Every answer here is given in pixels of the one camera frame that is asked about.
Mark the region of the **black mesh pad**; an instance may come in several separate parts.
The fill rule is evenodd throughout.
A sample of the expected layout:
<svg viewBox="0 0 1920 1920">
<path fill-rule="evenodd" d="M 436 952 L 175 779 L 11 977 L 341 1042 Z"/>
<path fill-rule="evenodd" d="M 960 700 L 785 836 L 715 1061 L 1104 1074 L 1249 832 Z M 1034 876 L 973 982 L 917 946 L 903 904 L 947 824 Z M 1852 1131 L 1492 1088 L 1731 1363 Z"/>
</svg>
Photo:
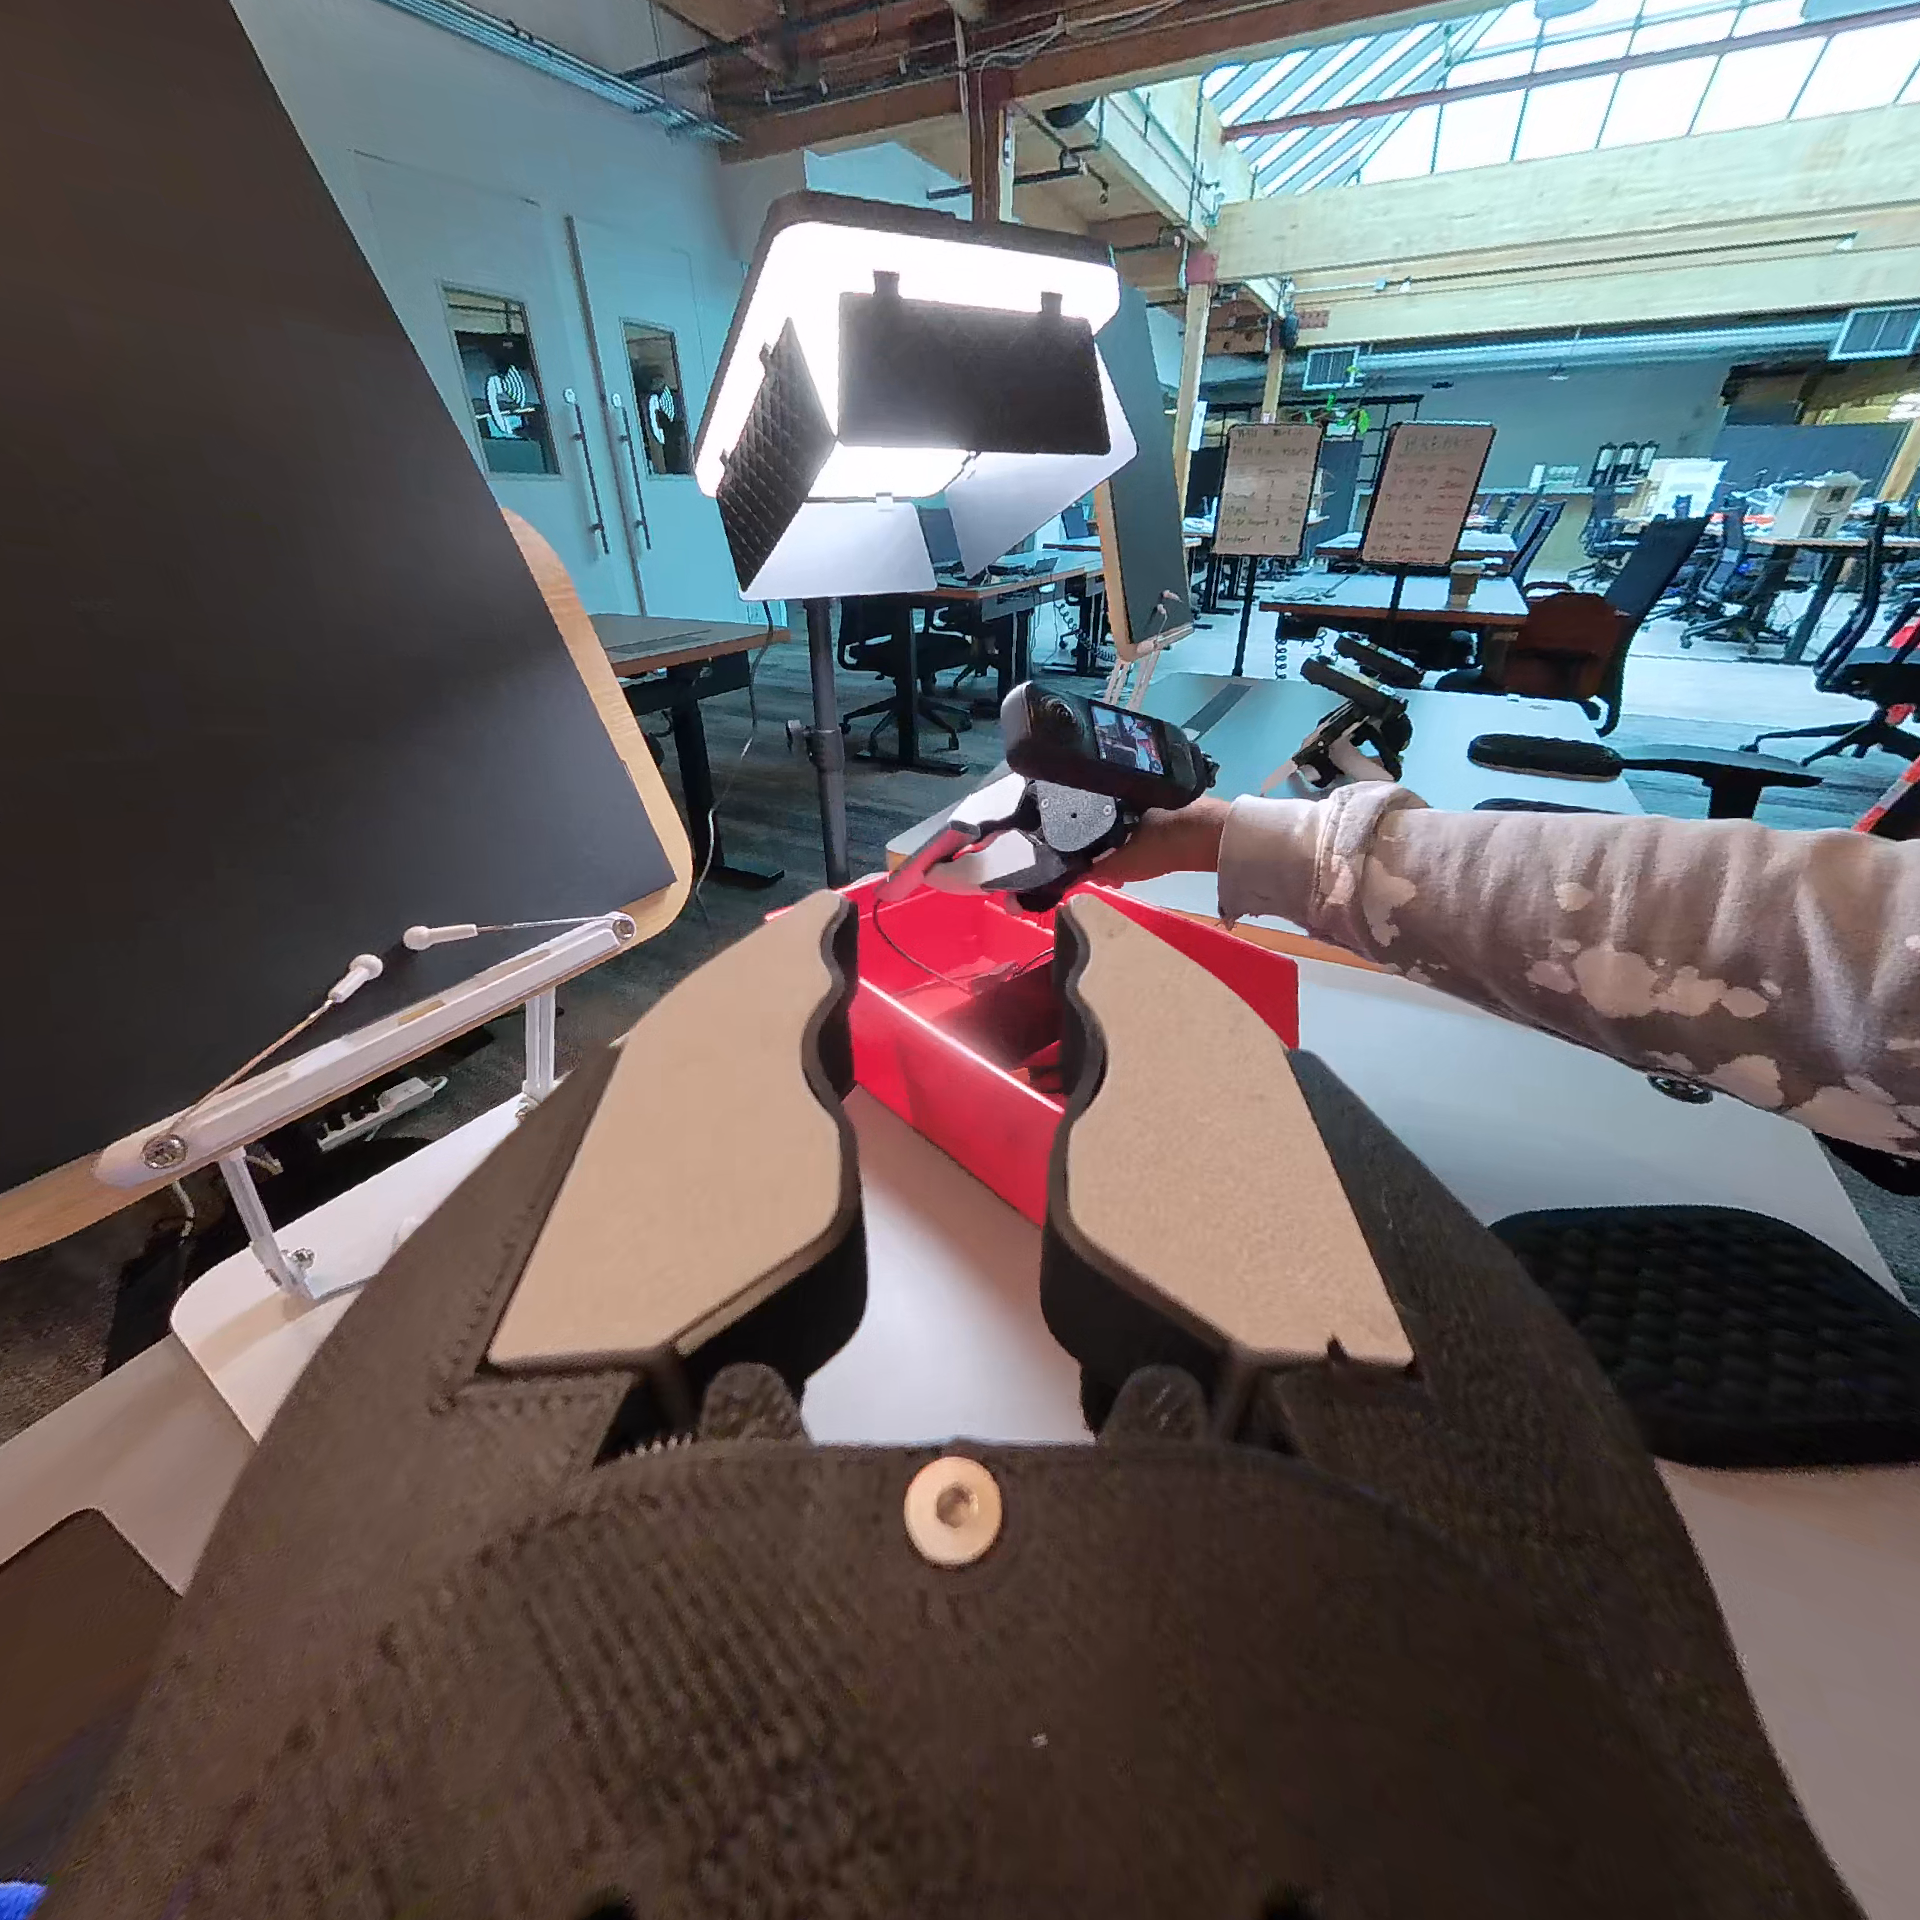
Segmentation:
<svg viewBox="0 0 1920 1920">
<path fill-rule="evenodd" d="M 1919 1318 L 1826 1241 L 1729 1206 L 1570 1206 L 1492 1235 L 1570 1322 L 1658 1458 L 1912 1467 Z"/>
</svg>

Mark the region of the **brown wooden chair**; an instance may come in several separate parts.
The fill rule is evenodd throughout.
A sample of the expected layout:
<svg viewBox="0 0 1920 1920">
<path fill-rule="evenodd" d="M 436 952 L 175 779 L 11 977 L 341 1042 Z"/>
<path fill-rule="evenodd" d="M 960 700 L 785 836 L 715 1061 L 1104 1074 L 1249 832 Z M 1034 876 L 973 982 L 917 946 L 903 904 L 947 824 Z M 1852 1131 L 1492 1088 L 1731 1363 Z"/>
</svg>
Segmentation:
<svg viewBox="0 0 1920 1920">
<path fill-rule="evenodd" d="M 1642 624 L 1596 593 L 1547 589 L 1528 601 L 1496 665 L 1503 694 L 1575 705 L 1601 737 L 1619 726 L 1625 657 Z"/>
</svg>

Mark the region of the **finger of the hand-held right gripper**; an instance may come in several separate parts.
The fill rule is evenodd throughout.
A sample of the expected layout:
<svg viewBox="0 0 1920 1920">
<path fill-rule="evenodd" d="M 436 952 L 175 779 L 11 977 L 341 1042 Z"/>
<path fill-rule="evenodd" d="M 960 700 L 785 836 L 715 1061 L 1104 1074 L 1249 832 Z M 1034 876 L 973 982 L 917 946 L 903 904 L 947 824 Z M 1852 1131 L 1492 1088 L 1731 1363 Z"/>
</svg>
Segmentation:
<svg viewBox="0 0 1920 1920">
<path fill-rule="evenodd" d="M 980 897 L 1000 889 L 1000 836 L 933 836 L 880 885 L 880 906 L 896 906 L 923 889 Z"/>
<path fill-rule="evenodd" d="M 947 824 L 955 851 L 944 861 L 949 897 L 1027 897 L 1049 885 L 1049 849 L 1016 824 Z"/>
</svg>

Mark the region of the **cardboard box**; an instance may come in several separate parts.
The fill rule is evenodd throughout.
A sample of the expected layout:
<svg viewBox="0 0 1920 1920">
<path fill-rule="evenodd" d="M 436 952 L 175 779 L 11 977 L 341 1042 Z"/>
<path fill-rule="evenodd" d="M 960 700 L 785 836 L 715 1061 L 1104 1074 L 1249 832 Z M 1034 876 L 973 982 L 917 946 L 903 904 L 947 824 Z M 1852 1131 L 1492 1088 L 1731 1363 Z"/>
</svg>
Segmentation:
<svg viewBox="0 0 1920 1920">
<path fill-rule="evenodd" d="M 1853 470 L 1824 470 L 1785 481 L 1768 491 L 1761 536 L 1772 544 L 1835 540 L 1856 505 L 1863 478 Z"/>
</svg>

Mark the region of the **wooden office desk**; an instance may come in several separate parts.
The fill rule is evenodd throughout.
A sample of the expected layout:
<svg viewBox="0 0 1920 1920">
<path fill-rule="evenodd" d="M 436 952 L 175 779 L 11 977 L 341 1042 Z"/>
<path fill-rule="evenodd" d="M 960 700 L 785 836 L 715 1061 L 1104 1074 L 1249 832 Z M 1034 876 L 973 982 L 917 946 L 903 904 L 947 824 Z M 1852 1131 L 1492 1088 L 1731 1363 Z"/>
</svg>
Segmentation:
<svg viewBox="0 0 1920 1920">
<path fill-rule="evenodd" d="M 789 641 L 789 628 L 672 616 L 591 616 L 615 683 L 639 720 L 660 716 L 674 745 L 695 885 L 715 880 L 740 892 L 780 885 L 783 869 L 737 866 L 719 824 L 705 705 L 753 690 L 759 659 Z"/>
<path fill-rule="evenodd" d="M 968 714 L 997 708 L 1003 692 L 1029 680 L 1035 654 L 1035 621 L 1042 612 L 1073 612 L 1068 661 L 1042 664 L 1044 674 L 1068 674 L 1101 682 L 1112 669 L 1109 594 L 1090 555 L 1049 554 L 1027 571 L 994 571 L 980 584 L 935 584 L 925 593 L 903 596 L 903 606 L 919 617 L 911 642 L 917 668 L 917 690 L 931 697 L 960 694 L 939 689 L 938 651 L 955 642 L 968 648 L 968 669 L 988 682 L 991 706 L 963 700 Z"/>
</svg>

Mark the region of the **studio light panel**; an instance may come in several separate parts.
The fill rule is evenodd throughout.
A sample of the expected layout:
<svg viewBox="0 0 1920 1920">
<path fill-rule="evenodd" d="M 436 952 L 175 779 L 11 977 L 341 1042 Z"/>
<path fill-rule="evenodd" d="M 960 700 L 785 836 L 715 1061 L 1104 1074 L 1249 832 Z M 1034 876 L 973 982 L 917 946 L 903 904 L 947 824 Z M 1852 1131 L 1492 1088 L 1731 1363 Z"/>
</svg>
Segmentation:
<svg viewBox="0 0 1920 1920">
<path fill-rule="evenodd" d="M 1114 253 L 803 189 L 768 206 L 693 451 L 748 601 L 928 593 L 922 505 L 994 565 L 1139 451 Z"/>
</svg>

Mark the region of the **person's right hand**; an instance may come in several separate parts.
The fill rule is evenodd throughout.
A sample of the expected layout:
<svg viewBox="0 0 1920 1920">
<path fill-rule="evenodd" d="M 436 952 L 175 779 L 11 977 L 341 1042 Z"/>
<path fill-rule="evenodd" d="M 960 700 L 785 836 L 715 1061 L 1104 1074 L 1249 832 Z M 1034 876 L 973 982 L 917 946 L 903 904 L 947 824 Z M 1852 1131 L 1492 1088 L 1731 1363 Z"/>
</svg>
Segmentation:
<svg viewBox="0 0 1920 1920">
<path fill-rule="evenodd" d="M 1216 873 L 1232 803 L 1193 801 L 1186 806 L 1152 806 L 1123 846 L 1095 866 L 1095 883 L 1123 886 L 1176 873 Z"/>
</svg>

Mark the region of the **white board stand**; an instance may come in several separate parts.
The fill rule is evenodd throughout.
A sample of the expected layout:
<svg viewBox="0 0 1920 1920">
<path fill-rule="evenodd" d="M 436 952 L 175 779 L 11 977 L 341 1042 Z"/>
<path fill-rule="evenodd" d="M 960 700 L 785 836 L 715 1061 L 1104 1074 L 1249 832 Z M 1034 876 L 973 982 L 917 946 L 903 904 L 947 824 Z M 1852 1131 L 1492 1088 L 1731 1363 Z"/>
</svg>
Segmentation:
<svg viewBox="0 0 1920 1920">
<path fill-rule="evenodd" d="M 529 1106 L 545 1102 L 561 1081 L 557 985 L 636 945 L 636 916 L 610 909 L 576 920 L 412 925 L 402 932 L 400 946 L 410 955 L 424 955 L 448 945 L 469 945 L 488 932 L 535 931 L 545 932 L 545 942 L 393 1016 L 275 1064 L 275 1056 L 325 1018 L 344 1011 L 355 995 L 387 972 L 379 955 L 370 952 L 355 955 L 322 1002 L 287 1035 L 179 1113 L 111 1142 L 92 1163 L 92 1179 L 108 1189 L 135 1189 L 151 1181 L 168 1184 L 213 1163 L 224 1177 L 228 1198 L 244 1224 L 247 1244 L 269 1284 L 308 1306 L 355 1288 L 357 1280 L 336 1265 L 307 1248 L 282 1244 L 249 1173 L 251 1142 L 514 1009 L 527 1012 L 522 1102 Z"/>
</svg>

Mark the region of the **black light stand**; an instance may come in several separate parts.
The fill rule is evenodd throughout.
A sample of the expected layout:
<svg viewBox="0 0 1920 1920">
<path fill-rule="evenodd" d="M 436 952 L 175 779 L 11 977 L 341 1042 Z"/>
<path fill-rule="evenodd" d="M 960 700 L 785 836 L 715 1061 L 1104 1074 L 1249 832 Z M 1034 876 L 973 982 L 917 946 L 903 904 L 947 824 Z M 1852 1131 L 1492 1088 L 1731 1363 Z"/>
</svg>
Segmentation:
<svg viewBox="0 0 1920 1920">
<path fill-rule="evenodd" d="M 851 851 L 848 748 L 834 694 L 832 598 L 809 596 L 803 606 L 808 628 L 809 717 L 800 738 L 816 784 L 826 885 L 836 892 L 851 880 Z"/>
</svg>

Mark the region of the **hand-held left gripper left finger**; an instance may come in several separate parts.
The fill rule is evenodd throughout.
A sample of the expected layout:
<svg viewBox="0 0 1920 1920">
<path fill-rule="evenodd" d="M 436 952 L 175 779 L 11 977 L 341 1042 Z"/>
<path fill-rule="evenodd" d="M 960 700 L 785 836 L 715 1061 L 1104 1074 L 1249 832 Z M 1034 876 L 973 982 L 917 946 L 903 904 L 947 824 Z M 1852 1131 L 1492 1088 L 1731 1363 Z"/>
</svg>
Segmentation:
<svg viewBox="0 0 1920 1920">
<path fill-rule="evenodd" d="M 819 892 L 688 973 L 615 1046 L 506 1304 L 506 1373 L 687 1360 L 853 1241 L 858 909 Z"/>
</svg>

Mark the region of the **red plastic bin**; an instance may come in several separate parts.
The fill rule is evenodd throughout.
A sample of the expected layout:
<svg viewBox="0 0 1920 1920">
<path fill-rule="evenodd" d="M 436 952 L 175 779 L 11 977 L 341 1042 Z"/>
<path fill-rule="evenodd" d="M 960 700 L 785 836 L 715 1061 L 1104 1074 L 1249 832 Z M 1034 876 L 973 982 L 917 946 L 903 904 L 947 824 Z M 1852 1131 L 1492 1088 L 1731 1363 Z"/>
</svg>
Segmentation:
<svg viewBox="0 0 1920 1920">
<path fill-rule="evenodd" d="M 1029 914 L 1003 897 L 923 889 L 880 906 L 882 876 L 847 889 L 856 906 L 858 995 L 848 1018 L 858 1083 L 943 1148 L 1016 1212 L 1042 1224 L 1049 1155 L 1068 1104 L 1066 1002 L 1055 977 L 1055 909 Z M 1212 973 L 1272 1028 L 1300 1037 L 1299 966 L 1290 953 L 1112 886 L 1074 886 Z M 1200 1241 L 1232 1236 L 1232 1190 L 1210 1194 L 1203 1120 L 1170 1104 L 1147 1113 L 1159 1212 Z"/>
</svg>

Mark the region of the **whiteboard on stand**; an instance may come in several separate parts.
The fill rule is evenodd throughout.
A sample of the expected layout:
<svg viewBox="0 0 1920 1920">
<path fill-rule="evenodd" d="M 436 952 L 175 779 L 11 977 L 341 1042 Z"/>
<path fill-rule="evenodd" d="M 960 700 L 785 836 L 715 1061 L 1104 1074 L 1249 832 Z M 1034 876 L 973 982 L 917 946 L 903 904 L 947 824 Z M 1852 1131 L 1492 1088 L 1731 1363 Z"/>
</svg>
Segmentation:
<svg viewBox="0 0 1920 1920">
<path fill-rule="evenodd" d="M 1388 574 L 1449 569 L 1497 442 L 1487 421 L 1410 419 L 1383 444 L 1355 565 Z"/>
<path fill-rule="evenodd" d="M 1219 558 L 1303 555 L 1324 440 L 1316 421 L 1232 427 L 1213 518 Z"/>
</svg>

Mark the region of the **black board with wooden edge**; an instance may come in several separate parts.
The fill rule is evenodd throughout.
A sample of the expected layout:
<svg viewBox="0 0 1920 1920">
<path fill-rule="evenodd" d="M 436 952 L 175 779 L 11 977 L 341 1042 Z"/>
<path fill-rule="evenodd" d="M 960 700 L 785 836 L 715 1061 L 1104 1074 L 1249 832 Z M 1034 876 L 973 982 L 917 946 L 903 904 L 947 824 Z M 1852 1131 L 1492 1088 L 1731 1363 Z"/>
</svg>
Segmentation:
<svg viewBox="0 0 1920 1920">
<path fill-rule="evenodd" d="M 232 4 L 4 4 L 4 1258 L 92 1163 L 691 851 Z"/>
<path fill-rule="evenodd" d="M 1116 665 L 1112 705 L 1140 706 L 1168 648 L 1193 630 L 1181 493 L 1147 306 L 1127 281 L 1116 318 L 1095 336 L 1137 456 L 1095 490 L 1101 584 Z"/>
</svg>

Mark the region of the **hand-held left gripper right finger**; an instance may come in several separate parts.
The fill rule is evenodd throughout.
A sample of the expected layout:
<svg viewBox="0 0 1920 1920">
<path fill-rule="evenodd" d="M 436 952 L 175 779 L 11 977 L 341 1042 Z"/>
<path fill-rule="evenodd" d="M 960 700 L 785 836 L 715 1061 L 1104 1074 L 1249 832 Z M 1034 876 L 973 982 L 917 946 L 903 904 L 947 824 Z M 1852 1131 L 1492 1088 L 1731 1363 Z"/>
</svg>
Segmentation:
<svg viewBox="0 0 1920 1920">
<path fill-rule="evenodd" d="M 1069 1086 L 1048 1166 L 1040 1301 L 1088 1373 L 1399 1373 L 1410 1338 L 1290 1045 L 1104 897 L 1055 921 Z"/>
</svg>

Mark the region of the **person's right forearm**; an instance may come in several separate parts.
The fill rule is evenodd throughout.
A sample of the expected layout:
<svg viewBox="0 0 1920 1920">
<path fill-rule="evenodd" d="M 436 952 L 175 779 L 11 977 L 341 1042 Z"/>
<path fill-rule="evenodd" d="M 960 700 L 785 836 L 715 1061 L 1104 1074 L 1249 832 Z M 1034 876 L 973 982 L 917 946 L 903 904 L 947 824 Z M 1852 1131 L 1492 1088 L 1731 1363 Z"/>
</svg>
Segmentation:
<svg viewBox="0 0 1920 1920">
<path fill-rule="evenodd" d="M 1299 923 L 1624 1066 L 1916 1162 L 1916 843 L 1449 811 L 1354 784 L 1229 805 L 1216 894 L 1227 921 Z"/>
</svg>

